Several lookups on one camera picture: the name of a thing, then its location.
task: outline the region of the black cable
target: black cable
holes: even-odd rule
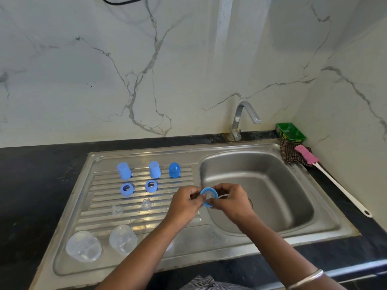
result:
[[[119,2],[119,3],[112,3],[112,2],[109,2],[108,0],[103,0],[103,1],[105,3],[108,3],[109,5],[121,6],[121,5],[130,4],[130,3],[134,3],[134,2],[138,2],[138,1],[142,1],[142,0],[129,0],[129,1],[125,1],[125,2]]]

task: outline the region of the brown dish cloth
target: brown dish cloth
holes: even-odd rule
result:
[[[281,142],[281,157],[284,160],[286,164],[290,162],[299,162],[303,164],[304,166],[313,167],[313,165],[309,165],[307,161],[304,159],[304,157],[297,151],[294,150],[296,146],[298,146],[299,143],[294,143],[292,141],[288,141],[284,139]]]

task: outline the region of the white handle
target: white handle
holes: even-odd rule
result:
[[[365,216],[367,216],[368,218],[372,218],[372,214],[370,213],[370,211],[364,205],[362,205],[357,199],[355,199],[348,191],[346,191],[344,187],[342,187],[335,179],[333,179],[332,176],[329,175],[318,163],[314,163],[313,165],[315,165],[321,172],[323,172],[325,176],[327,176],[333,182],[333,184],[335,184],[341,190],[341,192],[344,193],[345,196],[348,197],[350,201],[352,201],[352,203],[356,205],[356,207]]]

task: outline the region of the scrub brush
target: scrub brush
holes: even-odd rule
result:
[[[303,157],[304,159],[307,161],[307,163],[309,165],[314,165],[316,166],[321,172],[323,172],[325,174],[325,176],[327,176],[329,178],[329,180],[331,180],[333,182],[333,184],[335,184],[340,190],[342,193],[345,194],[346,197],[348,197],[350,199],[350,201],[352,201],[352,203],[354,205],[356,205],[356,207],[365,215],[367,216],[368,218],[372,218],[372,214],[370,213],[370,211],[364,206],[362,205],[357,199],[355,199],[348,191],[346,191],[344,189],[344,187],[342,187],[335,179],[333,179],[333,177],[331,175],[328,174],[327,171],[325,171],[317,162],[318,162],[318,159],[310,152],[307,150],[307,148],[303,145],[298,145],[294,148],[295,151],[298,151]]]

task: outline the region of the green plastic box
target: green plastic box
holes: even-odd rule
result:
[[[279,137],[293,142],[303,142],[306,137],[293,123],[277,123],[276,132]]]

